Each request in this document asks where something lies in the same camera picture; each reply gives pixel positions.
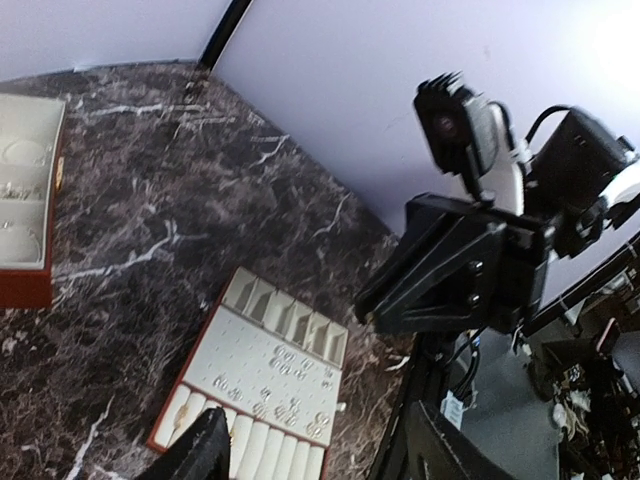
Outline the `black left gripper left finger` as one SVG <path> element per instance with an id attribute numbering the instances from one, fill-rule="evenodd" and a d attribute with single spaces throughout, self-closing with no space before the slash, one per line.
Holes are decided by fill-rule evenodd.
<path id="1" fill-rule="evenodd" d="M 228 480 L 230 434 L 221 407 L 205 409 L 138 480 Z"/>

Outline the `red wooden jewelry box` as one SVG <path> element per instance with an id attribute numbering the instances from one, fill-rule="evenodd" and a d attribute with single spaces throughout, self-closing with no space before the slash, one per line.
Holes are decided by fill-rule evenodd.
<path id="1" fill-rule="evenodd" d="M 1 95 L 1 306 L 52 304 L 55 197 L 66 103 Z"/>

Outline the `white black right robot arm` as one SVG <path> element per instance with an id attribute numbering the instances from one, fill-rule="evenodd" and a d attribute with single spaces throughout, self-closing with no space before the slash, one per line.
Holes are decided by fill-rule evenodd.
<path id="1" fill-rule="evenodd" d="M 407 229 L 357 295 L 382 334 L 489 327 L 510 333 L 540 307 L 549 260 L 576 257 L 639 207 L 639 155 L 572 108 L 525 172 L 522 214 L 423 194 Z"/>

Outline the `red jewelry tray insert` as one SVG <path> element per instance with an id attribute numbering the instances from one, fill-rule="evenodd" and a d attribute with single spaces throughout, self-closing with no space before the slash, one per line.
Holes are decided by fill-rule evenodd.
<path id="1" fill-rule="evenodd" d="M 147 441 L 165 452 L 209 407 L 224 410 L 233 479 L 322 479 L 348 330 L 237 268 Z"/>

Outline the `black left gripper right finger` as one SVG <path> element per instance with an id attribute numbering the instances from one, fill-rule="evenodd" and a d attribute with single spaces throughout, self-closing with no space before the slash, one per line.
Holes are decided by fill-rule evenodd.
<path id="1" fill-rule="evenodd" d="M 408 470 L 420 480 L 512 480 L 432 404 L 411 404 L 405 423 Z"/>

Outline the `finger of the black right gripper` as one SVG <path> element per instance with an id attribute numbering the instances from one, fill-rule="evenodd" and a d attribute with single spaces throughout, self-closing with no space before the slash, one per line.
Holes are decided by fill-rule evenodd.
<path id="1" fill-rule="evenodd" d="M 414 213 L 398 246 L 355 298 L 380 334 L 480 328 L 496 284 L 505 224 L 441 209 Z"/>

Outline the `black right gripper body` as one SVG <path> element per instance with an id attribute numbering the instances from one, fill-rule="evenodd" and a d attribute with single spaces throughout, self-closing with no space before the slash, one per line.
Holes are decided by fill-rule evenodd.
<path id="1" fill-rule="evenodd" d="M 519 322 L 528 321 L 539 308 L 547 262 L 554 240 L 554 228 L 532 217 L 519 217 L 505 211 L 425 194 L 406 206 L 407 228 L 420 209 L 441 209 L 460 215 L 485 215 L 505 224 L 495 287 L 486 314 L 489 327 L 502 333 L 512 331 Z"/>

